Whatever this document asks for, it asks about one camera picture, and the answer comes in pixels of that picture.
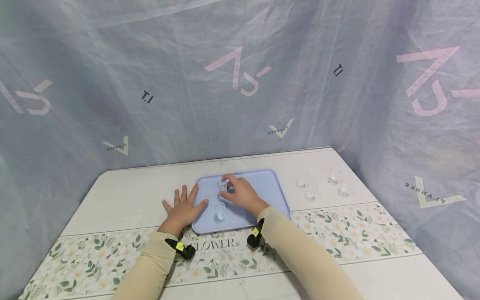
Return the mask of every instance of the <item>shot glass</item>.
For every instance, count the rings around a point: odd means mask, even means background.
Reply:
[[[228,184],[228,181],[221,181],[219,180],[217,183],[216,183],[216,186],[218,187],[218,193],[220,194],[220,192],[226,192],[227,191],[227,184]]]
[[[331,167],[330,175],[328,175],[328,182],[331,184],[337,183],[338,180],[340,179],[340,174],[342,174],[342,170],[335,167]]]
[[[350,189],[350,187],[352,186],[352,182],[345,179],[345,178],[342,178],[340,180],[340,183],[338,185],[338,189],[337,189],[337,193],[340,195],[340,196],[347,196],[348,195],[348,191]]]
[[[317,192],[317,190],[318,190],[318,185],[314,183],[308,183],[307,188],[305,190],[305,198],[307,198],[307,200],[314,199],[315,193]]]
[[[218,202],[214,206],[216,218],[220,221],[225,219],[225,203]]]
[[[308,178],[308,174],[305,172],[298,172],[296,178],[296,184],[299,188],[305,187],[306,181]]]

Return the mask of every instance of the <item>floral table runner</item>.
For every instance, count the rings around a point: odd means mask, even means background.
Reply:
[[[339,264],[421,253],[379,203],[297,211],[290,219]],[[60,237],[19,299],[113,294],[156,229]],[[176,258],[165,286],[288,271],[268,245],[252,251],[249,234],[251,229],[207,235],[185,229],[181,241],[196,254],[190,261]]]

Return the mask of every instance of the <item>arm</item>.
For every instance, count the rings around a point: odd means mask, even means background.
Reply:
[[[244,178],[226,174],[235,193],[221,196],[243,207],[258,220],[265,218],[262,236],[297,276],[312,300],[363,300],[343,269],[327,251],[278,210],[260,199]]]
[[[158,299],[175,257],[175,250],[165,239],[178,240],[171,234],[155,232],[122,280],[112,300]]]
[[[113,294],[112,300],[157,300],[160,297],[176,253],[165,239],[178,241],[183,228],[191,224],[208,205],[208,200],[205,199],[193,206],[197,190],[198,184],[195,184],[188,198],[186,185],[182,187],[181,197],[179,190],[175,190],[173,207],[163,200],[167,218],[145,245],[139,259]]]

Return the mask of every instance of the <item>wrist strap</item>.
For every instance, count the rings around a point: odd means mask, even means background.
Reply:
[[[257,248],[260,246],[260,239],[262,238],[262,228],[264,227],[264,218],[261,218],[260,221],[255,225],[253,233],[247,237],[247,244],[252,248]]]
[[[170,247],[175,249],[175,251],[186,260],[192,259],[192,257],[195,255],[195,248],[192,245],[188,245],[187,247],[185,247],[179,241],[172,240],[172,239],[165,239],[165,242]]]

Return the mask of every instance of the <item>hand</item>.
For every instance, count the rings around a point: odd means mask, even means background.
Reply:
[[[229,192],[221,192],[220,196],[231,201],[233,204],[246,209],[255,218],[267,207],[267,202],[260,199],[257,192],[253,189],[250,183],[245,178],[236,178],[232,174],[225,174],[222,177],[222,181],[229,180],[228,187],[233,186],[235,192],[233,194]]]
[[[178,237],[182,229],[185,226],[190,225],[198,217],[198,215],[207,207],[208,200],[205,199],[194,207],[193,201],[195,200],[197,191],[198,183],[193,186],[192,191],[187,198],[187,186],[183,185],[181,196],[179,196],[179,190],[175,190],[173,207],[171,207],[167,201],[162,201],[163,207],[168,216],[158,228],[158,232],[170,233]]]

